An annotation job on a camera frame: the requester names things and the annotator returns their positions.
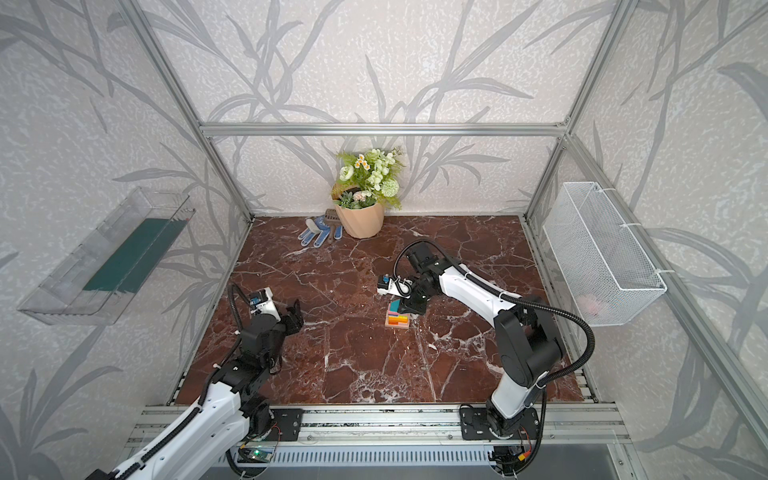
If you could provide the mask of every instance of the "robotic arm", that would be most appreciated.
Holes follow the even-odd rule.
[[[427,244],[442,256],[433,254]],[[416,275],[401,280],[397,266],[406,254]],[[236,291],[249,305],[251,321],[247,326],[243,326],[235,306]],[[594,335],[589,326],[572,313],[536,303],[538,298],[527,299],[500,290],[426,239],[411,243],[397,256],[392,276],[379,278],[378,291],[402,297],[400,313],[417,315],[426,312],[431,297],[447,295],[467,305],[494,327],[505,373],[485,408],[462,406],[459,409],[462,436],[479,440],[521,439],[523,432],[529,438],[535,435],[537,442],[531,450],[516,455],[510,447],[497,447],[491,457],[503,475],[514,475],[528,467],[541,444],[547,399],[545,386],[587,362],[594,350]],[[281,316],[268,288],[245,296],[239,287],[232,285],[229,300],[237,324],[237,340],[221,365],[208,377],[197,403],[134,457],[112,472],[96,470],[86,480],[197,480],[221,452],[226,452],[230,466],[241,474],[230,447],[241,441],[267,439],[277,424],[269,402],[258,392],[269,376],[279,371],[283,341],[287,335],[301,330],[303,318],[298,300],[288,308],[287,315]],[[576,322],[587,334],[587,348],[581,357],[554,373],[550,370],[564,355],[564,348],[552,314]],[[539,392],[541,417],[533,408]],[[286,412],[283,409],[280,416],[286,416]],[[300,425],[300,412],[291,419],[291,425]],[[295,439],[298,427],[292,433]]]
[[[251,320],[243,326],[235,307],[235,290],[248,302]],[[200,478],[240,441],[265,439],[276,420],[259,389],[280,367],[280,349],[287,335],[304,324],[299,300],[281,316],[272,290],[249,297],[238,286],[229,290],[230,308],[237,324],[237,340],[221,366],[209,375],[197,402],[162,434],[112,472],[96,470],[86,480],[165,480]]]
[[[432,245],[442,257],[428,247]],[[397,273],[403,255],[408,257],[415,276],[405,280]],[[500,454],[494,458],[503,475],[522,471],[533,461],[541,444],[546,409],[547,383],[581,368],[594,351],[594,334],[584,320],[565,310],[538,303],[537,297],[523,298],[517,293],[506,292],[474,274],[465,264],[449,256],[437,243],[421,239],[408,245],[397,256],[392,275],[379,278],[378,292],[392,294],[403,300],[400,313],[423,315],[429,299],[446,295],[459,300],[474,310],[496,333],[496,343],[501,357],[504,375],[491,394],[485,411],[462,407],[459,413],[465,439],[513,439],[522,433],[535,432],[536,446],[528,455]],[[565,354],[565,348],[553,314],[577,323],[587,334],[587,348],[571,365],[550,374],[551,368]],[[541,418],[533,408],[541,392]],[[471,410],[469,417],[462,410]],[[488,426],[490,435],[482,431]]]

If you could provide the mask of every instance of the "wire mesh basket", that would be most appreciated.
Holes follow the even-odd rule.
[[[563,183],[544,232],[581,318],[592,326],[624,325],[667,291],[595,182]]]

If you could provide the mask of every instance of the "green mat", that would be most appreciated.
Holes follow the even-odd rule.
[[[186,225],[187,220],[145,218],[91,277],[83,290],[137,293]]]

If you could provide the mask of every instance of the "leaf pattern wallpaper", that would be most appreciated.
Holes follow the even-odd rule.
[[[560,122],[614,9],[612,0],[141,4],[206,122]],[[509,214],[525,211],[521,190],[536,188],[554,138],[216,144],[256,212],[322,212],[338,151],[397,145],[403,213]]]
[[[576,126],[766,393],[767,45],[765,0],[638,8]],[[540,239],[557,185],[580,180],[566,156],[533,216]],[[545,256],[571,304],[548,247]],[[596,333],[601,399],[619,403],[651,478],[768,478],[768,460],[664,301]]]
[[[113,2],[0,2],[0,477],[109,469],[165,403],[247,231]],[[16,310],[136,186],[197,209],[113,326]]]

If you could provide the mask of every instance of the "marble floor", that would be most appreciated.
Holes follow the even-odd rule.
[[[409,329],[384,325],[389,300],[376,292],[376,279],[417,237],[431,237],[506,290],[545,298],[517,217],[386,217],[373,238],[329,238],[320,248],[300,246],[304,228],[303,218],[257,218],[231,277],[246,293],[270,287],[283,311],[301,300],[304,328],[286,338],[283,369],[261,390],[273,404],[484,402],[491,395],[503,371],[493,329],[458,300],[431,299]],[[412,272],[407,259],[399,269]],[[177,404],[198,397],[234,330],[223,298]],[[552,402],[582,400],[572,374],[547,388]]]

